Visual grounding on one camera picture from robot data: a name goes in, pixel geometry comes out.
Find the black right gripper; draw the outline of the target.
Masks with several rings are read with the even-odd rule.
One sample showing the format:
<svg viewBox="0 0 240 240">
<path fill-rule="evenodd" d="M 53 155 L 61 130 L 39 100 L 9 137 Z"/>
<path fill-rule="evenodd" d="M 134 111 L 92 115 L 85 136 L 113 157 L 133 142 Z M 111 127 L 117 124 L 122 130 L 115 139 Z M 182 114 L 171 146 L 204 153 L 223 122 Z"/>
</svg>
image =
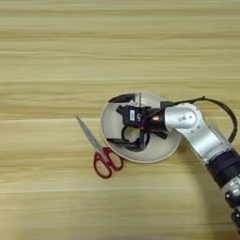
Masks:
<svg viewBox="0 0 240 240">
<path fill-rule="evenodd" d="M 117 97 L 113 97 L 109 100 L 109 102 L 110 103 L 134 102 L 139 104 L 140 99 L 141 98 L 139 93 L 128 93 L 119 95 Z M 161 110 L 160 108 L 144 107 L 142 110 L 142 123 L 143 123 L 142 128 L 148 132 L 160 132 L 167 130 L 165 126 L 165 111 Z M 123 146 L 126 149 L 133 152 L 141 152 L 146 148 L 147 144 L 149 144 L 150 134 L 145 133 L 144 131 L 141 130 L 139 137 L 134 142 L 131 142 L 130 140 L 124 138 L 121 139 L 108 138 L 107 141 L 119 146 Z"/>
</svg>

